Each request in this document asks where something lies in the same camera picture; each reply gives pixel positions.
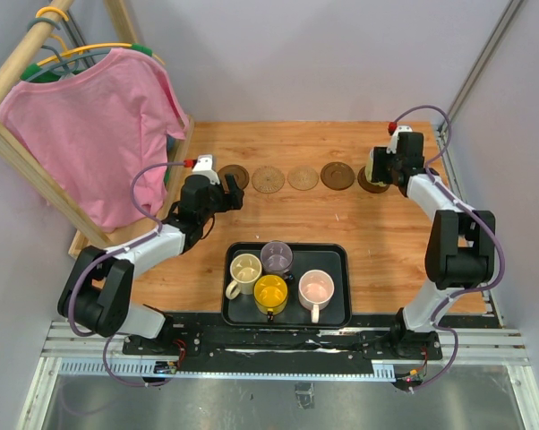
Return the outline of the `brown coaster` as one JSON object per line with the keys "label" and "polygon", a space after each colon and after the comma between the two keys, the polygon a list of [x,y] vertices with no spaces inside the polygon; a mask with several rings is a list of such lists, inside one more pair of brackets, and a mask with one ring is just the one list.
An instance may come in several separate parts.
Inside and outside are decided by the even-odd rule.
{"label": "brown coaster", "polygon": [[345,190],[355,181],[353,169],[339,161],[326,164],[321,170],[320,177],[325,186],[335,191]]}
{"label": "brown coaster", "polygon": [[367,192],[372,194],[381,194],[389,190],[389,185],[374,185],[366,179],[365,166],[357,174],[358,184]]}
{"label": "brown coaster", "polygon": [[237,186],[244,190],[250,181],[248,171],[240,165],[226,165],[218,170],[218,177],[226,192],[229,191],[226,175],[233,175]]}

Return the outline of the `pale green mug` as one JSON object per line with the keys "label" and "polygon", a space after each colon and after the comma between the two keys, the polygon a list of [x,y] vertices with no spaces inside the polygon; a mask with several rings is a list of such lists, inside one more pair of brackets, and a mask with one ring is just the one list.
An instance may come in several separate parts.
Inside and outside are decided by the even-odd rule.
{"label": "pale green mug", "polygon": [[369,152],[369,159],[365,165],[364,168],[364,177],[367,183],[371,186],[375,186],[377,188],[381,188],[386,186],[383,182],[374,182],[372,178],[372,171],[373,171],[373,164],[374,164],[374,149],[371,149]]}

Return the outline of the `woven coaster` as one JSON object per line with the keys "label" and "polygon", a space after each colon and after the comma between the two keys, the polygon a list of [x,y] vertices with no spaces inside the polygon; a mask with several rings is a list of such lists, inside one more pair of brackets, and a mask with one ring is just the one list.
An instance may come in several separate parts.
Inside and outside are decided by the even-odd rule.
{"label": "woven coaster", "polygon": [[253,188],[262,194],[273,194],[279,191],[285,183],[281,170],[273,166],[257,168],[252,175]]}
{"label": "woven coaster", "polygon": [[297,166],[288,172],[287,180],[294,189],[309,191],[319,183],[319,175],[309,166]]}

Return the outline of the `pink mug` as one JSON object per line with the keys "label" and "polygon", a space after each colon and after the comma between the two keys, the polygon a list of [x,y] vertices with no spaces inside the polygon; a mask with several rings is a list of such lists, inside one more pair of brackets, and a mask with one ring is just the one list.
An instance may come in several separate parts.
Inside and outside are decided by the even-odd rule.
{"label": "pink mug", "polygon": [[334,281],[325,271],[310,270],[299,279],[298,300],[310,312],[311,323],[319,322],[321,310],[329,304],[334,292]]}

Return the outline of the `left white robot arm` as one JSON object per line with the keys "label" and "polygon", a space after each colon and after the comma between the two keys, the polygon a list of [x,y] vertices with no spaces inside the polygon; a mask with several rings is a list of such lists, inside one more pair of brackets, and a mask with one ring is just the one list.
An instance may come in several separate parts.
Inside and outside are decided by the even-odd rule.
{"label": "left white robot arm", "polygon": [[216,214],[242,209],[243,189],[234,176],[227,174],[225,180],[226,185],[213,184],[204,175],[192,174],[167,217],[149,233],[108,249],[90,245],[81,250],[57,304],[75,335],[134,335],[158,355],[174,346],[172,320],[159,310],[134,304],[133,282],[163,261],[190,251],[207,236],[204,229]]}

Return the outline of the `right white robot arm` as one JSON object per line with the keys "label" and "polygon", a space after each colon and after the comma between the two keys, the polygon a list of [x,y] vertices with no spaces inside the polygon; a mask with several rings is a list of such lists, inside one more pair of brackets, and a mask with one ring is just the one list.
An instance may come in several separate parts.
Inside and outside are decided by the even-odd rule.
{"label": "right white robot arm", "polygon": [[397,187],[432,222],[424,257],[426,280],[399,309],[389,332],[374,341],[377,351],[408,358],[433,345],[442,317],[458,298],[491,279],[495,218],[466,206],[425,166],[422,133],[404,125],[389,129],[390,144],[373,148],[366,177],[376,185]]}

